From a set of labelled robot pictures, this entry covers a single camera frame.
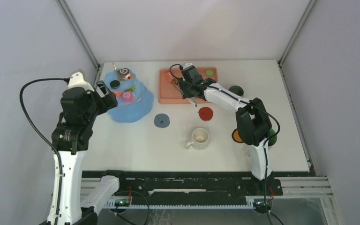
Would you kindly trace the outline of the green round macaron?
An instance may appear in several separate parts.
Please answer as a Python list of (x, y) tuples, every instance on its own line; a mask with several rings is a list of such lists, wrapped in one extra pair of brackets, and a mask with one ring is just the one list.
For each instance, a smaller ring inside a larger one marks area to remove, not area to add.
[(206, 71), (206, 75), (207, 75), (207, 76), (213, 76), (213, 75), (214, 75), (214, 71), (213, 71), (213, 70), (207, 70), (207, 71)]

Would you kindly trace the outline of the brown swirl roll cake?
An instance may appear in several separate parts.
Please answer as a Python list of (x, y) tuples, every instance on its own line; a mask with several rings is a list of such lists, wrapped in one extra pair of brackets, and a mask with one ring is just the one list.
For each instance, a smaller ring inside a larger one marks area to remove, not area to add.
[(120, 82), (133, 79), (133, 75), (127, 67), (116, 69), (116, 74)]

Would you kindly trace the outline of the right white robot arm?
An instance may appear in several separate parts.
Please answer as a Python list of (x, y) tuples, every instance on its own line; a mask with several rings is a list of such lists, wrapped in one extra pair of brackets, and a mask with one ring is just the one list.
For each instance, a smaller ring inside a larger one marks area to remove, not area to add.
[(250, 147), (251, 173), (256, 178), (252, 189), (258, 195), (266, 194), (270, 188), (267, 179), (272, 172), (268, 160), (271, 121), (269, 114), (259, 98), (243, 98), (222, 87), (211, 78), (203, 79), (192, 63), (178, 65), (182, 77), (176, 77), (183, 99), (199, 98), (214, 103), (235, 114), (239, 137)]

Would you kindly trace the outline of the dark green ceramic mug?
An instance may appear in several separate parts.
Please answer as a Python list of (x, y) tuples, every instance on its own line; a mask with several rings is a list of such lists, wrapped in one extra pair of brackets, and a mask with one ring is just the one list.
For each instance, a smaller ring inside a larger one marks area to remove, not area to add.
[(238, 85), (233, 85), (228, 90), (238, 96), (244, 96), (244, 89)]

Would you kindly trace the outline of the black round cookie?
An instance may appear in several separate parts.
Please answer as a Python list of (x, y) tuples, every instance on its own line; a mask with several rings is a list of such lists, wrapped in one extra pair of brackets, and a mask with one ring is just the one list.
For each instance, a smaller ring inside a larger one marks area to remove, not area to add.
[(118, 87), (120, 87), (120, 81), (119, 80), (113, 80), (110, 82), (110, 87), (112, 89), (117, 89)]

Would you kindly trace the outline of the metal serving tongs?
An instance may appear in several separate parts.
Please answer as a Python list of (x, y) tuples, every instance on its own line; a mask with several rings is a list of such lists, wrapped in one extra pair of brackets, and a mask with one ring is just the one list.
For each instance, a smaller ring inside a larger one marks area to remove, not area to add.
[[(182, 89), (180, 88), (180, 83), (179, 83), (179, 81), (173, 79), (173, 80), (171, 81), (171, 84), (172, 84), (172, 85), (180, 92), (180, 94), (183, 96), (183, 91), (182, 91)], [(194, 97), (186, 98), (186, 100), (188, 100), (189, 103), (191, 103), (192, 105), (194, 105), (194, 107), (197, 107), (197, 102), (196, 102), (196, 100), (195, 100)]]

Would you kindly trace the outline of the green swirl roll cake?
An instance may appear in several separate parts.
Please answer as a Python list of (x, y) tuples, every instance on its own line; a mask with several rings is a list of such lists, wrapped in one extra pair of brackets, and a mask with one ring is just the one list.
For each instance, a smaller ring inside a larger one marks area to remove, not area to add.
[(136, 89), (135, 85), (133, 85), (132, 87), (126, 89), (125, 91), (131, 91), (131, 92), (134, 92)]

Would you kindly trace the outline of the light pink swirl roll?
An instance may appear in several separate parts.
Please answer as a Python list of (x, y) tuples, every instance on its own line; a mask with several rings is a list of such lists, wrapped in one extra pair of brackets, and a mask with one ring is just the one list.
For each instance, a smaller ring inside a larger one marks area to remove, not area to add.
[(115, 94), (116, 98), (120, 98), (120, 97), (121, 97), (121, 95), (122, 95), (122, 91), (115, 91), (115, 90), (112, 90), (111, 92)]

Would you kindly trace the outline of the orange round coaster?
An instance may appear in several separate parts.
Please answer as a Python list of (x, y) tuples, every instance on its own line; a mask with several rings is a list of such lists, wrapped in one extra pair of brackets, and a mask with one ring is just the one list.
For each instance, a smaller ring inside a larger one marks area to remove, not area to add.
[(232, 137), (233, 141), (235, 141), (236, 143), (244, 143), (239, 135), (238, 129), (233, 130), (231, 137)]

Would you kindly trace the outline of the pink swirl roll cake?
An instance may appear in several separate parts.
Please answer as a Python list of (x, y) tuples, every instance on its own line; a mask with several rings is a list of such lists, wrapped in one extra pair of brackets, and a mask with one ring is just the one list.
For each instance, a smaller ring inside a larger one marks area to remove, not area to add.
[(121, 99), (125, 104), (135, 102), (135, 94), (132, 91), (124, 91), (121, 95)]

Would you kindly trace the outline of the red round coaster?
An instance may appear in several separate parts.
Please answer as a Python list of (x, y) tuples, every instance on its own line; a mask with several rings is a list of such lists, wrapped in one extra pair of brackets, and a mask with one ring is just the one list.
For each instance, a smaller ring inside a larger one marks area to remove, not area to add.
[(213, 118), (214, 112), (210, 107), (202, 107), (198, 111), (198, 115), (203, 121), (210, 121)]

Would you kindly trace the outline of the blue three-tier cake stand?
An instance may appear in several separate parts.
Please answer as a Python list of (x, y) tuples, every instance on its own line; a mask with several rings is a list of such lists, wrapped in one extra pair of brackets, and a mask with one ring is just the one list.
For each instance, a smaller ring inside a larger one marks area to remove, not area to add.
[(130, 71), (133, 75), (133, 79), (121, 81), (120, 87), (118, 87), (117, 89), (112, 89), (110, 87), (110, 82), (113, 80), (118, 80), (116, 69), (118, 68), (113, 63), (112, 70), (105, 74), (105, 77), (103, 79), (104, 83), (107, 85), (110, 91), (115, 90), (122, 92), (135, 85), (136, 89), (133, 92), (135, 94), (135, 102), (130, 104), (125, 104), (122, 101), (121, 97), (116, 98), (118, 102), (117, 107), (108, 110), (107, 113), (109, 114), (111, 119), (115, 122), (119, 122), (119, 123), (136, 122), (141, 118), (143, 118), (144, 116), (146, 116), (152, 110), (153, 100), (154, 100), (153, 93), (148, 88), (145, 87), (143, 82), (137, 79), (136, 74), (132, 70)]

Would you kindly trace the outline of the floral mug green inside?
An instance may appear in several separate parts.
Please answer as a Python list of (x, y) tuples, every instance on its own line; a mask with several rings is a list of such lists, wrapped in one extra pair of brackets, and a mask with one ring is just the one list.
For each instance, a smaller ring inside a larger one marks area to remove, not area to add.
[(277, 138), (276, 131), (271, 128), (269, 131), (268, 146), (269, 147), (273, 146), (277, 142), (277, 140), (278, 140), (278, 138)]

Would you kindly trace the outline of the pink cake slice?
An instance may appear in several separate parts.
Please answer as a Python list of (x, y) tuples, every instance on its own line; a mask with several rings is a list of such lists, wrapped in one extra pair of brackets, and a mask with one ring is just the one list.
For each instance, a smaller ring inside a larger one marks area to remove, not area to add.
[(170, 72), (165, 73), (165, 79), (167, 82), (171, 83), (174, 80), (174, 77)]

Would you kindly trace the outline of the cream ceramic mug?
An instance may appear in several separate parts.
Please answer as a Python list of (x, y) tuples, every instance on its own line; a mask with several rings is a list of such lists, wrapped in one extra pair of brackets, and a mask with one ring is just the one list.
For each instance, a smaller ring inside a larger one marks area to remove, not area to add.
[(186, 149), (204, 150), (210, 143), (210, 136), (206, 129), (197, 128), (192, 132), (191, 140), (186, 143)]

